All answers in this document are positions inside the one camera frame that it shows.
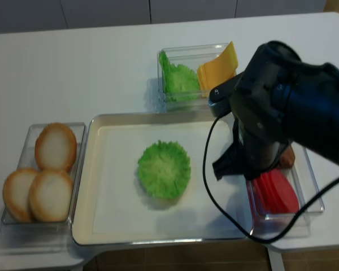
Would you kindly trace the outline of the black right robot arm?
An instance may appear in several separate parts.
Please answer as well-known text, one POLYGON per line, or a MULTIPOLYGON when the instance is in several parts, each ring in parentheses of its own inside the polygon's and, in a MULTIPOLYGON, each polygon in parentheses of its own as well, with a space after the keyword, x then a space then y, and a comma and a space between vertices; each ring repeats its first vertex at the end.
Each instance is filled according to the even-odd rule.
POLYGON ((258 47, 246 69, 213 88, 215 117, 234 116, 233 143, 212 165, 217 179, 274 169, 296 142, 339 165, 339 69, 310 65, 288 45, 258 47))

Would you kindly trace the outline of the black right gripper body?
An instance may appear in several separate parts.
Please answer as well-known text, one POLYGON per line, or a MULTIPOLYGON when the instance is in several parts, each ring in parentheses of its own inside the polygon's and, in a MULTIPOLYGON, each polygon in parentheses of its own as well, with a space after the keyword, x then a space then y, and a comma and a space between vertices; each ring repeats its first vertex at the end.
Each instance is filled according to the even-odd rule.
POLYGON ((282 59, 299 60, 297 53, 279 41, 258 47, 231 97, 238 121, 243 172, 247 180, 276 168, 290 141, 281 127, 284 114, 271 103, 273 91, 283 91, 278 75, 287 73, 282 59))

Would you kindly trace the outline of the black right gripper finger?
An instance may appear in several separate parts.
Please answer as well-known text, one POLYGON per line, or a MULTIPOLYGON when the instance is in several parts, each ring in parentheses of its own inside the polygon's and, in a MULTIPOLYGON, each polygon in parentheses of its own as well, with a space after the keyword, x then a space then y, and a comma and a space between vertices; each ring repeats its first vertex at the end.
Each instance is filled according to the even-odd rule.
POLYGON ((239 144, 233 142, 221 157, 213 162, 212 168, 218 181, 224 176, 243 175, 245 171, 245 162, 239 144))

